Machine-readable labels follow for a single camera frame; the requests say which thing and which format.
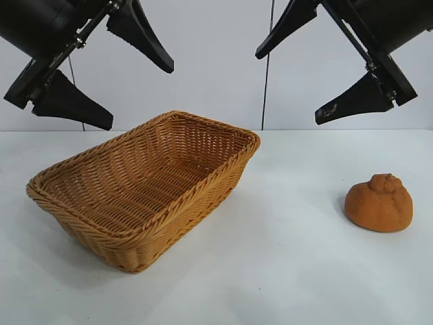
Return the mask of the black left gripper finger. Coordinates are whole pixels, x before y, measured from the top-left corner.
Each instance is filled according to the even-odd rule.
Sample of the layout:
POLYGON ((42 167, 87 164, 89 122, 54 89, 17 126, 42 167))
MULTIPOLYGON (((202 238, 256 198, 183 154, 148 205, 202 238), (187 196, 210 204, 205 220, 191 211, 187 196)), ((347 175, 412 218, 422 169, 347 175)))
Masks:
POLYGON ((114 116, 87 97, 60 71, 56 70, 43 95, 33 102, 36 116, 63 118, 109 131, 114 116))
POLYGON ((109 32, 140 51, 161 70, 174 71, 174 60, 157 38, 140 1, 123 1, 119 9, 110 14, 106 26, 109 32))

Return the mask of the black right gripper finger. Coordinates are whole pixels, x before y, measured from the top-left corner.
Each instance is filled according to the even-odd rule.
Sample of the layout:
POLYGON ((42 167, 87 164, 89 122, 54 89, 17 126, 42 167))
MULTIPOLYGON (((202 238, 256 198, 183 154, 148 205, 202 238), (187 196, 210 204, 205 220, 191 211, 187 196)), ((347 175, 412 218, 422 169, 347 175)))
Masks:
POLYGON ((257 47, 255 57, 262 59, 284 39, 317 17, 320 1, 290 0, 267 38, 257 47))
POLYGON ((387 112, 394 108, 380 80, 367 72, 353 86, 315 112, 318 125, 358 114, 387 112))

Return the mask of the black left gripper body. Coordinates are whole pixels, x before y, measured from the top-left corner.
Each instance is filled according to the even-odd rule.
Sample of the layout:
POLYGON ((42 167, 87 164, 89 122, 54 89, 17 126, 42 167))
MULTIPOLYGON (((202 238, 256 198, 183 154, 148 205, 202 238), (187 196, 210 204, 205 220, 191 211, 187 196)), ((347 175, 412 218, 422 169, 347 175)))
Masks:
POLYGON ((1 37, 31 58, 5 100, 21 109, 48 99, 94 106, 58 68, 115 8, 115 1, 2 1, 1 37))

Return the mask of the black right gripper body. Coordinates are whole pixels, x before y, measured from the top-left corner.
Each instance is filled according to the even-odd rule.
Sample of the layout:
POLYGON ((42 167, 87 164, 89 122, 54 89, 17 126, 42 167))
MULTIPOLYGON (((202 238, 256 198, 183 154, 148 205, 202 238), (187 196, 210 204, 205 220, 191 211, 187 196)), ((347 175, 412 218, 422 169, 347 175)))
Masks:
POLYGON ((417 93, 391 53, 432 30, 432 1, 322 1, 322 6, 366 61, 366 69, 399 106, 417 93))

